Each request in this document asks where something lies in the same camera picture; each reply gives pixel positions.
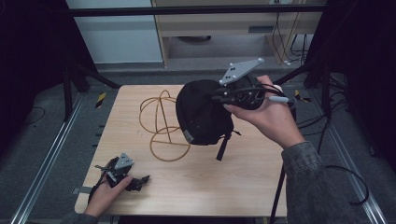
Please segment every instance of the gray carpet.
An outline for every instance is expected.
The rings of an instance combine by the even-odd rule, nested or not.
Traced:
[[[169,70],[162,71],[132,71],[124,73],[104,72],[103,75],[123,85],[127,84],[183,84],[196,79],[210,78],[220,79],[225,69],[212,68],[202,70],[180,69],[176,71],[170,64]],[[275,70],[275,65],[267,71],[263,68],[262,73],[270,73],[272,80],[286,75],[290,68],[281,65]],[[294,89],[299,89],[303,97],[311,97],[304,88],[298,88],[301,84],[298,77],[294,82],[288,83],[285,92],[288,96],[294,95]],[[92,87],[89,93],[84,93],[80,112],[76,122],[64,142],[62,150],[56,160],[49,178],[39,194],[35,206],[29,216],[29,220],[59,220],[67,213],[74,211],[77,196],[71,193],[74,187],[81,186],[85,174],[90,165],[95,151],[95,145],[100,140],[100,133],[117,95],[117,90],[112,90],[102,83],[89,79]],[[101,108],[95,108],[97,98],[101,92],[106,92],[106,98]],[[64,98],[62,85],[41,92],[35,98],[35,106],[24,125],[20,134],[11,145],[11,153],[0,161],[0,220],[7,222],[18,208],[25,193],[33,182],[42,161],[57,132],[60,130],[64,119]],[[335,104],[342,100],[343,96],[334,97]],[[388,223],[396,223],[396,174],[391,171],[387,162],[379,157],[369,154],[368,143],[361,133],[359,125],[353,116],[346,111],[347,105],[340,105],[340,109],[333,113],[333,125],[337,128],[347,151],[362,173],[362,177],[368,184],[372,197],[375,197]],[[299,102],[297,104],[297,122],[315,118],[319,112],[314,103]],[[318,145],[319,136],[324,126],[324,121],[302,129],[306,139]],[[335,153],[332,139],[326,132],[323,139],[321,155],[326,164],[340,164]],[[356,202],[358,198],[350,181],[344,173],[334,171],[333,181],[350,201]],[[354,207],[356,213],[364,222],[371,223],[362,206]],[[109,221],[109,217],[103,217],[103,221]]]

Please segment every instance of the floor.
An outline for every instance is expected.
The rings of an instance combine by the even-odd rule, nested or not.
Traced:
[[[302,39],[296,42],[294,48],[300,49],[301,44]],[[255,73],[269,74],[275,80],[301,64],[300,61],[291,65],[277,64],[262,36],[212,36],[209,41],[175,38],[172,45],[166,67],[122,72],[105,70],[101,74],[123,85],[184,84],[203,78],[218,80],[229,63],[263,57],[265,63]],[[333,76],[343,80],[342,75]],[[283,86],[288,96],[295,96],[297,90],[305,98],[297,105],[299,126],[321,115],[318,105],[320,86],[306,90],[301,83],[303,80],[304,74],[301,74]],[[23,207],[25,214],[29,215],[27,222],[59,222],[64,215],[74,211],[77,195],[72,191],[81,187],[84,181],[118,92],[96,80],[89,79],[89,82],[89,93],[73,90],[74,102],[79,102],[76,105],[79,110],[70,126],[66,127],[65,139],[57,138],[60,130],[64,130],[63,86],[55,86],[37,95],[32,113],[10,147],[10,155],[0,162],[0,223],[8,223],[17,214],[27,195],[34,195],[30,198],[34,206]],[[106,92],[106,98],[100,108],[95,108],[102,92]],[[360,125],[348,111],[348,102],[343,100],[342,94],[335,94],[332,98],[332,105],[341,103],[334,108],[331,125],[324,134],[321,156],[326,164],[347,165],[357,171],[368,185],[370,200],[364,205],[354,206],[364,223],[396,223],[396,174],[384,158],[370,155]],[[303,128],[302,133],[318,146],[324,125],[325,120],[321,119]],[[53,152],[54,142],[59,143],[56,152]],[[48,163],[47,172],[43,172],[40,168],[43,162],[49,160],[49,154],[53,160]],[[359,180],[337,171],[333,172],[333,179],[350,201],[361,200],[364,187]],[[33,189],[38,192],[29,194]],[[110,219],[104,216],[101,221],[109,222]],[[255,217],[255,222],[265,223],[263,217]],[[277,223],[284,222],[282,217]]]

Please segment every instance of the left hand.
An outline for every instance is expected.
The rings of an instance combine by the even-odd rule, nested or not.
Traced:
[[[113,204],[117,196],[119,196],[125,188],[128,187],[132,179],[133,178],[131,176],[125,177],[114,188],[111,188],[107,181],[101,184],[92,195],[90,203],[85,209],[84,214],[99,218],[99,216],[101,216],[107,208]]]

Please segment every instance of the black pole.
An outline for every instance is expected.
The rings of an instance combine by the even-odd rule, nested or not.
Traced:
[[[122,7],[122,8],[79,8],[48,10],[54,15],[72,17],[144,16],[177,14],[225,14],[225,13],[268,13],[268,12],[321,12],[326,4],[307,5],[241,5],[241,6],[196,6],[196,7]]]

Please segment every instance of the metal bracket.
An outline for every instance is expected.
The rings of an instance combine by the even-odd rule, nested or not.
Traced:
[[[219,84],[225,86],[229,83],[235,82],[263,62],[264,59],[259,58],[257,60],[251,60],[242,63],[230,63],[230,67],[228,68],[224,77],[219,81]]]

